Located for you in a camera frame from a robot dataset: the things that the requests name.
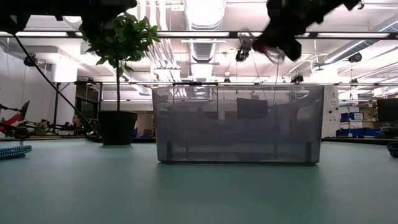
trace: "fluorescent light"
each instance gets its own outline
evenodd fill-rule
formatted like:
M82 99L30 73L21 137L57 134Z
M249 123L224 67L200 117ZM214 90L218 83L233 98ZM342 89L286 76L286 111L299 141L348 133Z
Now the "fluorescent light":
M173 85L172 82L135 82L139 85Z
M117 100L114 100L114 99L112 99L112 100L102 100L102 101L108 101L108 102L116 102ZM140 101L140 102L152 102L152 100L150 100L150 99L129 99L129 100L120 100L120 101L122 101L122 102L126 102L126 101L128 101L128 102L133 102L133 101Z
M319 33L317 37L323 38L385 38L388 33Z
M254 83L218 83L219 85L254 85Z
M188 32L158 32L157 36L163 37L228 37L229 32L208 32L208 31L188 31Z
M104 85L116 85L116 82L103 82ZM121 82L120 85L130 85L128 82Z
M226 41L225 40L200 40L200 39L196 39L196 40L181 40L181 43L183 44L193 44L193 43L199 43L199 44L225 44Z
M18 37L68 37L66 32L18 32Z
M310 33L304 33L303 35L297 35L296 37L308 37Z
M391 6L372 6L369 4L365 4L364 9L398 9L398 7Z
M76 23L81 21L80 16L64 16L63 18L70 23Z
M0 36L12 36L12 35L7 32L0 32Z
M246 36L246 37L250 37L252 35L258 37L261 34L262 34L261 32L238 32L238 36Z

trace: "green tabletop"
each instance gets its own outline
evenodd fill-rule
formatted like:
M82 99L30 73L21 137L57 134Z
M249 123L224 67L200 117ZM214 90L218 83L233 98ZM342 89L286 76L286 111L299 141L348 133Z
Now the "green tabletop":
M0 142L0 146L18 145ZM0 161L0 223L398 223L398 159L322 143L315 167L172 166L155 144L31 141Z

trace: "plastic storage container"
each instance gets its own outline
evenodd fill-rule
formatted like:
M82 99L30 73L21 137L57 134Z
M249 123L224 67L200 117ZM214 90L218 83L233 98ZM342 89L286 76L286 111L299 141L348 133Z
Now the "plastic storage container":
M323 92L320 85L156 88L158 160L316 164Z

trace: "black monitor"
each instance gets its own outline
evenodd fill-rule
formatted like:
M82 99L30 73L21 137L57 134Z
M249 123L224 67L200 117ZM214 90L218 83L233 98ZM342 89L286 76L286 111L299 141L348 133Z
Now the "black monitor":
M238 119L260 119L268 115L267 100L237 98Z
M379 121L398 122L398 98L377 100Z

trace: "black robotic arm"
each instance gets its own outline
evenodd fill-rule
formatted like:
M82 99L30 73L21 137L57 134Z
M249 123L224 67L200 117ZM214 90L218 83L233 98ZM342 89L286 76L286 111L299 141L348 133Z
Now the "black robotic arm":
M314 22L321 24L323 17L344 4L352 10L361 0L268 0L270 23L254 41L253 50L266 54L279 49L291 60L301 57L301 44L296 35L305 33Z

